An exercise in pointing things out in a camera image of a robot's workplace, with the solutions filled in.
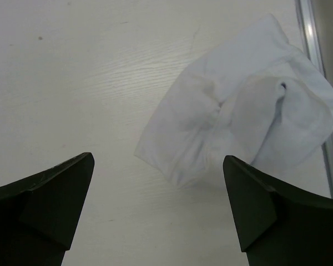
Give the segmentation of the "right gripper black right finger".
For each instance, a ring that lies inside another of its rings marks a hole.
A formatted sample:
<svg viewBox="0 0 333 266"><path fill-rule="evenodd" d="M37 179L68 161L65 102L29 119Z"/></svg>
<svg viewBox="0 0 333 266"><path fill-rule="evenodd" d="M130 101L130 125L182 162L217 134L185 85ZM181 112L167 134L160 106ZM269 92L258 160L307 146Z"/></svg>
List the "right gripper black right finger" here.
<svg viewBox="0 0 333 266"><path fill-rule="evenodd" d="M267 175L235 156L223 172L249 265L333 265L333 199Z"/></svg>

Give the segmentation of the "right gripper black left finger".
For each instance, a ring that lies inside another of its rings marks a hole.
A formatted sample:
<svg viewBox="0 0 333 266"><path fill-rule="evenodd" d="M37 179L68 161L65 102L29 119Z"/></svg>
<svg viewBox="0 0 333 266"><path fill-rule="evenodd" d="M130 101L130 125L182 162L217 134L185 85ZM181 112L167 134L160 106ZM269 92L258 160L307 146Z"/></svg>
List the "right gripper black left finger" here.
<svg viewBox="0 0 333 266"><path fill-rule="evenodd" d="M0 187L0 265L61 265L94 170L84 152Z"/></svg>

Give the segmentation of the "aluminium table edge rail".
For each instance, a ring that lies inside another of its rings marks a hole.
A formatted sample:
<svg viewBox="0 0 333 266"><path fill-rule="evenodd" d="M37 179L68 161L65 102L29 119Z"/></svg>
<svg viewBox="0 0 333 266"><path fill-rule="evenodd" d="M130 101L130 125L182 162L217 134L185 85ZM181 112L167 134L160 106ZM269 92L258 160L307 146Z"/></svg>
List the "aluminium table edge rail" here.
<svg viewBox="0 0 333 266"><path fill-rule="evenodd" d="M325 77L325 67L321 55L313 3L312 1L295 1L295 6L305 54L319 74L318 78L311 78L311 82L316 85L319 95L329 100L333 96L333 88L331 88ZM330 195L333 198L333 129L332 133L328 137L325 137L325 141L322 144L322 151Z"/></svg>

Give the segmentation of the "white skirt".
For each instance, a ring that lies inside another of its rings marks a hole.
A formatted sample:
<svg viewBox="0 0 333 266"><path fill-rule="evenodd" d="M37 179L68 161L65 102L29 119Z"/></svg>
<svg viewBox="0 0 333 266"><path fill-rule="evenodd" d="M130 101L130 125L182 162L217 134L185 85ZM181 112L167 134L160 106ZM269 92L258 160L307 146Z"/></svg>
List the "white skirt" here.
<svg viewBox="0 0 333 266"><path fill-rule="evenodd" d="M177 187L222 172L233 155L280 176L332 133L333 96L268 14L186 67L143 130L136 157Z"/></svg>

